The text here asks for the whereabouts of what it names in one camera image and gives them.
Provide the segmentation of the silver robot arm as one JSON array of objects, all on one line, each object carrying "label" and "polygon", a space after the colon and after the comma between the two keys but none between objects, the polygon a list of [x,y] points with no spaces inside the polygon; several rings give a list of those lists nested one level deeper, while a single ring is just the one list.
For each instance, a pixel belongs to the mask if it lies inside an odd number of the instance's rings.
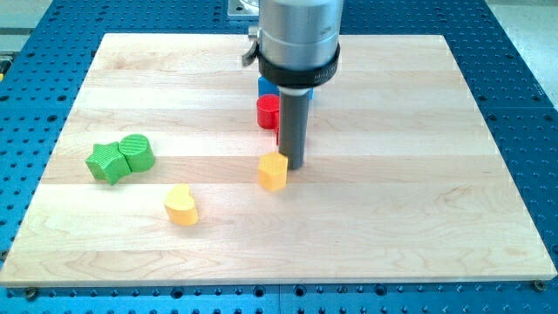
[{"label": "silver robot arm", "polygon": [[261,0],[242,64],[257,61],[261,75],[280,87],[326,83],[337,72],[343,7],[343,0]]}]

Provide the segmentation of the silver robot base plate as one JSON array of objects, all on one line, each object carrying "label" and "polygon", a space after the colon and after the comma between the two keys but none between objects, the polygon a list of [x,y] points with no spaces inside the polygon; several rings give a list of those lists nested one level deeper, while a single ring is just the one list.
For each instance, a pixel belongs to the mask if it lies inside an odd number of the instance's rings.
[{"label": "silver robot base plate", "polygon": [[227,0],[228,20],[256,20],[259,0]]}]

